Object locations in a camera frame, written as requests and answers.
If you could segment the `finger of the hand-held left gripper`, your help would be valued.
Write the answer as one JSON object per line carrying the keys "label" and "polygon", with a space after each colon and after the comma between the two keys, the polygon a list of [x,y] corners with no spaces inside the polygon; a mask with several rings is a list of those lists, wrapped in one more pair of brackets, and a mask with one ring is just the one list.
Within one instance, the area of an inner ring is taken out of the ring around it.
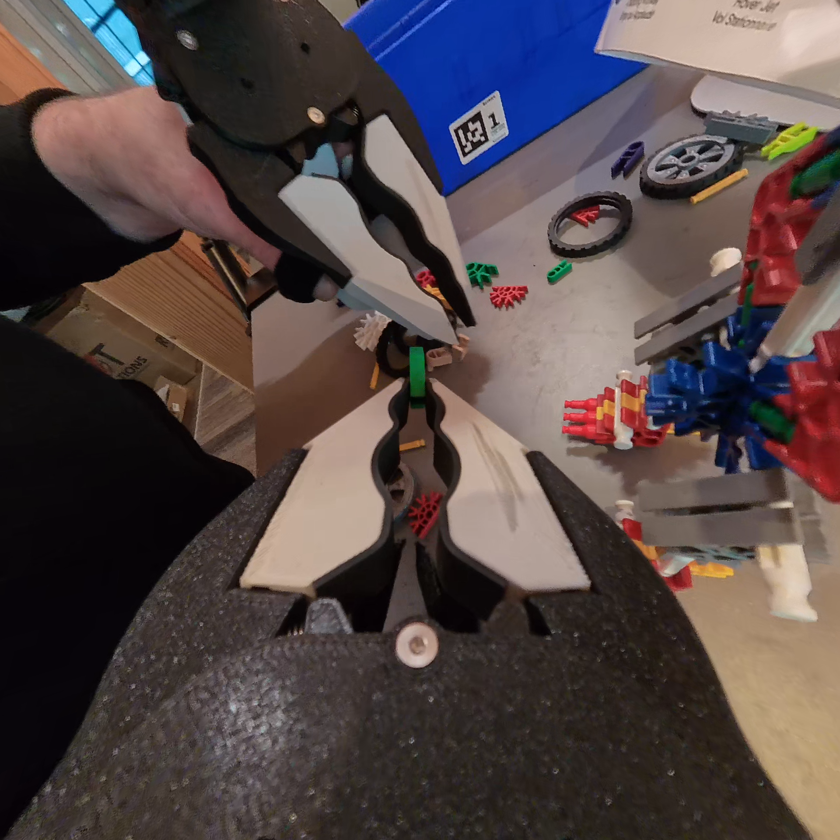
{"label": "finger of the hand-held left gripper", "polygon": [[455,226],[415,120],[409,121],[407,136],[389,114],[377,115],[365,124],[358,149],[358,197],[372,210],[376,241],[403,259],[414,279],[422,269],[433,273],[454,310],[445,309],[453,327],[455,322],[474,327],[476,317]]}
{"label": "finger of the hand-held left gripper", "polygon": [[376,310],[426,339],[456,340],[442,303],[416,284],[403,259],[375,240],[345,184],[299,175],[280,190],[279,199],[350,273],[339,294],[349,307]]}

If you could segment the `grey wheel with black tyre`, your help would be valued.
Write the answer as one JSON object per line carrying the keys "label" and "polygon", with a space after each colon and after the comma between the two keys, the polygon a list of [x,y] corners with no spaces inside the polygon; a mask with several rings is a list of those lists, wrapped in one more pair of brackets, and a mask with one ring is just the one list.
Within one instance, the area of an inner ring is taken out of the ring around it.
{"label": "grey wheel with black tyre", "polygon": [[657,200],[690,198],[740,171],[745,149],[744,142],[709,134],[672,140],[642,164],[640,191]]}

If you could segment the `white snowflake connector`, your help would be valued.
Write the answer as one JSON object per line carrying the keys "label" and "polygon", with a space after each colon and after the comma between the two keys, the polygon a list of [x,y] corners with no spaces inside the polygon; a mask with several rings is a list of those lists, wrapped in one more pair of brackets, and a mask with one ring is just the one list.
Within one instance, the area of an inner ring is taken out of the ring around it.
{"label": "white snowflake connector", "polygon": [[375,351],[384,330],[391,322],[389,317],[378,311],[366,313],[353,332],[354,343],[361,350]]}

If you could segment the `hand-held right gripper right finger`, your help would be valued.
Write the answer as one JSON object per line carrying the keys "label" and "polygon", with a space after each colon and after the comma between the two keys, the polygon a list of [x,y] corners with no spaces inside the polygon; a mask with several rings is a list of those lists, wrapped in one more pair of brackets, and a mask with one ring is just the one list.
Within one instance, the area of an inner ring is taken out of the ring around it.
{"label": "hand-held right gripper right finger", "polygon": [[516,437],[441,381],[428,381],[433,465],[444,483],[435,550],[420,558],[433,623],[456,634],[549,634],[535,597],[591,582]]}

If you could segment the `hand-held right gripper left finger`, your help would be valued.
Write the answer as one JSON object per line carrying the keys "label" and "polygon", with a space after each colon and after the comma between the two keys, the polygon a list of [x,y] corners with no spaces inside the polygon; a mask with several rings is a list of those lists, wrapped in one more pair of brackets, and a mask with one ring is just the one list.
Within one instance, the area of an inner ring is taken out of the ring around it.
{"label": "hand-held right gripper left finger", "polygon": [[387,482],[409,403],[408,382],[396,381],[303,446],[240,573],[242,590],[332,598],[355,631],[383,630],[404,545]]}

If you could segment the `black rubber tyre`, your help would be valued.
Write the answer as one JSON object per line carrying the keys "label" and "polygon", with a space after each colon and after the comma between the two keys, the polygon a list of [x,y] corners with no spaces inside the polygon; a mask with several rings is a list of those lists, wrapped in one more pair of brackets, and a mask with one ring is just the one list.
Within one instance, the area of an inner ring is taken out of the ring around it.
{"label": "black rubber tyre", "polygon": [[[560,236],[560,227],[571,220],[572,215],[595,207],[611,208],[617,211],[618,217],[613,231],[584,245],[567,244]],[[634,220],[632,202],[624,194],[617,192],[592,192],[577,196],[565,204],[552,216],[547,229],[549,246],[555,255],[567,259],[584,259],[604,254],[620,245],[627,236]]]}
{"label": "black rubber tyre", "polygon": [[[375,346],[374,354],[380,372],[393,379],[408,378],[414,380],[418,376],[426,380],[426,351],[433,348],[428,339],[421,336],[406,337],[406,327],[395,321],[390,321],[381,333]],[[399,353],[408,358],[404,366],[394,366],[390,361],[389,351],[395,347]]]}

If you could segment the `grey connector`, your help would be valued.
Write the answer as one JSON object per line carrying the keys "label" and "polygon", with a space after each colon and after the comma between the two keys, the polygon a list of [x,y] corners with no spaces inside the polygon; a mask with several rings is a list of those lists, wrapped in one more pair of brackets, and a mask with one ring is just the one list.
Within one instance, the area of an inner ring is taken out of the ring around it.
{"label": "grey connector", "polygon": [[753,145],[766,145],[780,129],[777,122],[759,114],[729,111],[709,111],[705,117],[704,126],[708,135],[726,137]]}

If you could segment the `person's left hand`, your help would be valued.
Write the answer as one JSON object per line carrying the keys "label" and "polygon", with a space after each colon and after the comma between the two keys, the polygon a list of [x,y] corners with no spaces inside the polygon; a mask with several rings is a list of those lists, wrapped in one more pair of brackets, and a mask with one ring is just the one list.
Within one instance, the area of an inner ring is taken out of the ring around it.
{"label": "person's left hand", "polygon": [[37,111],[31,138],[49,172],[115,234],[147,245],[187,230],[276,268],[281,251],[235,215],[186,130],[174,103],[136,87],[51,101]]}

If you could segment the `blue plastic bin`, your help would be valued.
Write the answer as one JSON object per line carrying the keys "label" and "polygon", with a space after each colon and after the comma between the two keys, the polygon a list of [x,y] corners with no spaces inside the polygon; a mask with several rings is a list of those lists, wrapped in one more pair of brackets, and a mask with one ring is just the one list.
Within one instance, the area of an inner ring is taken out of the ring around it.
{"label": "blue plastic bin", "polygon": [[373,1],[343,24],[401,89],[449,195],[635,76],[607,1]]}

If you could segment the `colourful construction toy model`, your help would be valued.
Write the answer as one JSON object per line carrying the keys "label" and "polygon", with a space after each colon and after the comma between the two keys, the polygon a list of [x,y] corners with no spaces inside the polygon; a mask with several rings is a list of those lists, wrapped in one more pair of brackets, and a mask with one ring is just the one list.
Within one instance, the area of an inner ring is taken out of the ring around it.
{"label": "colourful construction toy model", "polygon": [[635,326],[636,364],[565,402],[563,433],[594,445],[717,442],[722,475],[643,484],[618,526],[673,592],[756,560],[772,615],[817,620],[805,553],[813,496],[838,504],[838,128],[762,180],[742,254]]}

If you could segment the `lime green piece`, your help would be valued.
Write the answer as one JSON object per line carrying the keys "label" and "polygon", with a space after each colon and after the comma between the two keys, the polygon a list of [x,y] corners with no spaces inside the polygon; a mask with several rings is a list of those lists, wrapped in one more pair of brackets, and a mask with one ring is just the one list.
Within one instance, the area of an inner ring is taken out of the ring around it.
{"label": "lime green piece", "polygon": [[772,141],[765,144],[760,157],[766,161],[772,161],[782,154],[791,154],[804,148],[814,141],[820,129],[805,122],[798,122],[780,133]]}

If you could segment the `person's left forearm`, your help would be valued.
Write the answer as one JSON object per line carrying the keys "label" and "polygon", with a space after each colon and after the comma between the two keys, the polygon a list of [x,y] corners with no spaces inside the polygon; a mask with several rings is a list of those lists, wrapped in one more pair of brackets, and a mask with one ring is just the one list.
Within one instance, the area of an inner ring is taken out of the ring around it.
{"label": "person's left forearm", "polygon": [[120,236],[68,191],[36,153],[39,109],[71,92],[43,88],[1,107],[1,309],[33,306],[172,247],[178,230],[150,243]]}

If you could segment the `wooden cabinet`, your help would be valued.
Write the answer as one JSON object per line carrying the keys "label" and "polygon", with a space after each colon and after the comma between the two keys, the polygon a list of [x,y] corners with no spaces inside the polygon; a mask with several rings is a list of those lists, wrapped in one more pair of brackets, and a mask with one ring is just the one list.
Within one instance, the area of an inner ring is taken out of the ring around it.
{"label": "wooden cabinet", "polygon": [[[20,2],[2,2],[2,101],[41,88],[89,94],[120,88],[120,67],[71,21],[48,19]],[[171,249],[89,285],[100,298],[163,335],[232,382],[254,391],[246,320],[217,278],[194,234]]]}

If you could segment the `printed instruction sheet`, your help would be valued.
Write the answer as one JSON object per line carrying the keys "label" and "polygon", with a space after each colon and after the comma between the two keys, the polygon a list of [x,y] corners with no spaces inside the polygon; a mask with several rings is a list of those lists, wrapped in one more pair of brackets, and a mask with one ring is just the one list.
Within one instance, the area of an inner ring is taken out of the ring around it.
{"label": "printed instruction sheet", "polygon": [[613,2],[595,51],[838,98],[839,3]]}

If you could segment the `cardboard box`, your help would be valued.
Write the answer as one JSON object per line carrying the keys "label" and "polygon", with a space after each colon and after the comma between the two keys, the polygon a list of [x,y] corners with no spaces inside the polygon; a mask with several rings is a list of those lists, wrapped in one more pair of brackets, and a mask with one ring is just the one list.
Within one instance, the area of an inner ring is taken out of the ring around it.
{"label": "cardboard box", "polygon": [[111,378],[188,385],[201,371],[196,358],[92,291],[71,302],[46,336]]}
{"label": "cardboard box", "polygon": [[159,376],[154,384],[154,392],[166,405],[167,410],[183,424],[189,407],[191,391],[187,385]]}

